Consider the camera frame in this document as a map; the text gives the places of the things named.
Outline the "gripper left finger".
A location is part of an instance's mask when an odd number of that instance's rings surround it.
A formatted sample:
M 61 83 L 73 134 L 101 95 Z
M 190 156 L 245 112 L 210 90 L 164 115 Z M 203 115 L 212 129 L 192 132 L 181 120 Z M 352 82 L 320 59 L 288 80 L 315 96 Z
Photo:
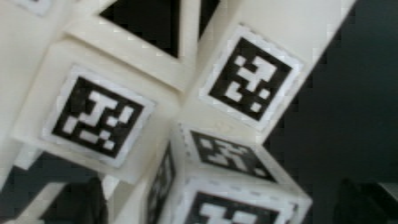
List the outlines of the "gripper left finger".
M 109 224 L 101 180 L 50 182 L 6 224 Z

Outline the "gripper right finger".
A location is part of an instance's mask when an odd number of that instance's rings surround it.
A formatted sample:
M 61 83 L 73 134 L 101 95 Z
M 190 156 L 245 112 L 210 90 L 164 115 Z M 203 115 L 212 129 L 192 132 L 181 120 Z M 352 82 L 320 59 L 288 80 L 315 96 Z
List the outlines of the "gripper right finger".
M 398 182 L 341 181 L 332 224 L 398 224 Z

